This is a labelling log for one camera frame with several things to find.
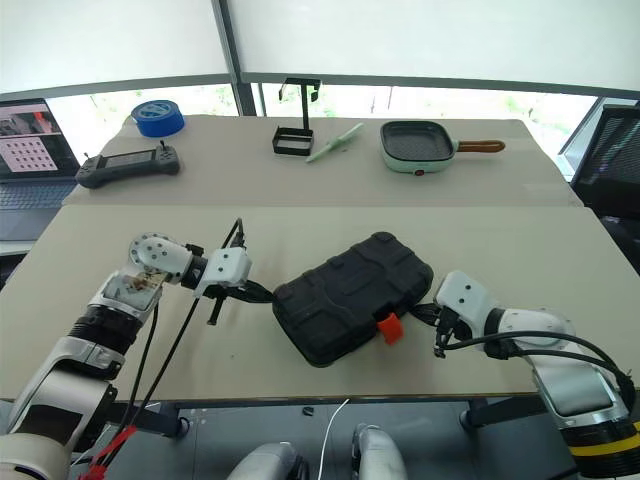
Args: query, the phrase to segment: red strap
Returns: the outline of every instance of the red strap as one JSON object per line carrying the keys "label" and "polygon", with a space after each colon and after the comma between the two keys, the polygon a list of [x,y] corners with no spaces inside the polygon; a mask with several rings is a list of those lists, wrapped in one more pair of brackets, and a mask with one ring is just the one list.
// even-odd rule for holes
{"label": "red strap", "polygon": [[102,480],[104,478],[105,473],[107,472],[107,467],[104,465],[96,465],[96,462],[100,460],[102,457],[109,455],[116,448],[126,442],[131,435],[136,433],[138,429],[135,425],[130,425],[125,428],[122,432],[114,437],[111,440],[111,443],[107,445],[104,450],[102,450],[98,455],[94,455],[93,460],[91,461],[91,465],[89,467],[89,471],[84,475],[80,475],[78,480]]}
{"label": "red strap", "polygon": [[91,465],[89,471],[80,475],[78,480],[102,480],[105,473],[107,473],[107,467],[104,465]]}

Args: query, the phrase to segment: laptop keyboard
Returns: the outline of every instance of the laptop keyboard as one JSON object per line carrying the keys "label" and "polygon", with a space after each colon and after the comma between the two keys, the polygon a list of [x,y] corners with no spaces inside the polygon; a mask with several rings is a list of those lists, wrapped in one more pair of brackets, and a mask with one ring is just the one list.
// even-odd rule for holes
{"label": "laptop keyboard", "polygon": [[60,208],[74,184],[0,185],[0,210]]}

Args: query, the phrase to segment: yellow stripe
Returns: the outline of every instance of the yellow stripe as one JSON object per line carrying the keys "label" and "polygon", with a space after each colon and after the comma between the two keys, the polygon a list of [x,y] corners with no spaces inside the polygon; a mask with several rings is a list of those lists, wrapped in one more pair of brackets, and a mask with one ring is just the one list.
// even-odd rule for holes
{"label": "yellow stripe", "polygon": [[617,442],[589,445],[588,447],[569,447],[569,451],[574,457],[596,457],[598,455],[624,452],[637,447],[640,447],[640,434]]}

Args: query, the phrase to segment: laptop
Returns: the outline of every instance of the laptop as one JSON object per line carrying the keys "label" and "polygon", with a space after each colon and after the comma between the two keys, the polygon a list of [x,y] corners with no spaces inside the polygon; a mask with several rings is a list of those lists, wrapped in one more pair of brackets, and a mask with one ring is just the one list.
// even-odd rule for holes
{"label": "laptop", "polygon": [[43,98],[0,102],[0,240],[35,240],[79,168]]}

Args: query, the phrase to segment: white table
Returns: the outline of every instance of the white table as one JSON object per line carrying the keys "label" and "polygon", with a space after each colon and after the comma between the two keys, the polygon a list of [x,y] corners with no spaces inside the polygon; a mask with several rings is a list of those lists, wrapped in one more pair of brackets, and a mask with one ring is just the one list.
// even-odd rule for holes
{"label": "white table", "polygon": [[[182,160],[177,177],[154,175],[77,187],[65,204],[262,206],[567,206],[582,203],[519,120],[438,120],[458,140],[499,139],[499,153],[460,153],[448,169],[415,177],[389,170],[380,155],[380,127],[388,120],[314,118],[315,149],[357,122],[361,133],[342,151],[305,164],[276,155],[278,125],[300,119],[186,118],[166,139]],[[113,155],[154,148],[129,119],[104,148]]]}
{"label": "white table", "polygon": [[[244,219],[254,261],[250,278],[268,288],[387,230],[433,267],[434,288],[447,272],[463,270],[504,305],[561,312],[580,336],[604,348],[622,369],[640,371],[640,279],[587,209],[73,205],[62,209],[0,292],[0,398],[18,394],[105,278],[126,262],[135,235],[165,232],[211,251],[236,216]],[[165,288],[142,392],[191,300],[188,290]],[[411,316],[404,317],[405,337],[395,346],[377,337],[317,369],[298,353],[269,306],[229,300],[215,327],[206,325],[212,307],[213,302],[201,301],[156,399],[468,397],[534,391],[524,361],[492,360],[475,349],[435,358],[433,328]],[[147,330],[139,334],[115,381],[121,399],[129,395]]]}

